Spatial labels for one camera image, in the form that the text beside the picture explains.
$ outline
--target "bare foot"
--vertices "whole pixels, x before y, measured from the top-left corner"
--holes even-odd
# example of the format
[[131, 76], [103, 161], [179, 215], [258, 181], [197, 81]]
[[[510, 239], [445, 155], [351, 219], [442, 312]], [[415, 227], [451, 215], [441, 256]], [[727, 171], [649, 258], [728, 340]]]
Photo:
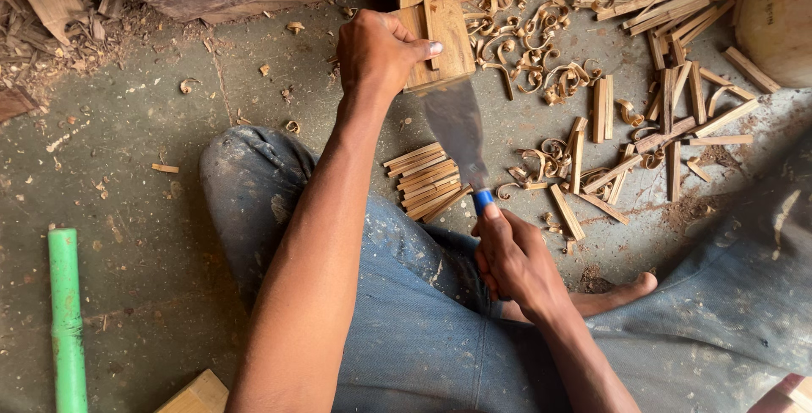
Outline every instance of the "bare foot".
[[[637, 276], [635, 281], [631, 283], [618, 284], [614, 286], [608, 293], [603, 294], [583, 294], [583, 293], [570, 293], [569, 299], [573, 301], [576, 310], [581, 313], [582, 318], [593, 316], [595, 314], [604, 313], [606, 311], [614, 310], [618, 306], [632, 303], [638, 298], [649, 294], [657, 287], [657, 278], [648, 272], [642, 272]], [[513, 319], [514, 321], [523, 321], [529, 323], [530, 321], [521, 314], [519, 304], [510, 301], [502, 304], [502, 317], [504, 319]]]

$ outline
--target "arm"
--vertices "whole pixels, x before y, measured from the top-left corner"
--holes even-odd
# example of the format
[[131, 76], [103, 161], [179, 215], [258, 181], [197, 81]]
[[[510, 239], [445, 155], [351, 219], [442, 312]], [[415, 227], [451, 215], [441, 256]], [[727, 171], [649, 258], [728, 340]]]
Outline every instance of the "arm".
[[495, 204], [485, 207], [472, 235], [492, 297], [509, 295], [542, 332], [574, 411], [640, 411], [569, 300], [542, 232]]
[[228, 411], [330, 410], [355, 306], [375, 144], [411, 66], [442, 50], [373, 11], [359, 12], [339, 37], [344, 97], [262, 283]]

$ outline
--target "right hand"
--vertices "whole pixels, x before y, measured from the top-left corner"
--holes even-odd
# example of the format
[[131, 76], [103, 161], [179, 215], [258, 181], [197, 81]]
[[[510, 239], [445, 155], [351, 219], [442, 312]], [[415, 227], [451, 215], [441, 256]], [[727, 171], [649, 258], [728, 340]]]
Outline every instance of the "right hand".
[[471, 231], [480, 237], [474, 258], [491, 300], [508, 295], [525, 316], [549, 317], [572, 305], [539, 228], [496, 204], [488, 204]]

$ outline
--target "blue handle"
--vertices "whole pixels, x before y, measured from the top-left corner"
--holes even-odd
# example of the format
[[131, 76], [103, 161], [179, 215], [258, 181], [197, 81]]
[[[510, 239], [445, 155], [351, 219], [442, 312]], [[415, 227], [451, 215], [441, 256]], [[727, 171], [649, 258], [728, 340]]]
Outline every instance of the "blue handle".
[[476, 191], [471, 197], [473, 197], [473, 207], [477, 209], [477, 216], [482, 214], [482, 209], [486, 205], [494, 201], [489, 190]]

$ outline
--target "jeans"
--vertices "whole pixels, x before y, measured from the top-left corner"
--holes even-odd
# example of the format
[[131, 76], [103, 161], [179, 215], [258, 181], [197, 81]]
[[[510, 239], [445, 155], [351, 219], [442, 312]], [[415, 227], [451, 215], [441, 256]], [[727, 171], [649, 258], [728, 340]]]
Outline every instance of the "jeans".
[[[746, 411], [789, 372], [812, 375], [812, 136], [793, 151], [653, 293], [585, 320], [643, 411]], [[249, 312], [317, 161], [252, 126], [200, 158]], [[374, 193], [362, 237], [333, 411], [570, 410], [541, 333], [488, 300], [475, 239]]]

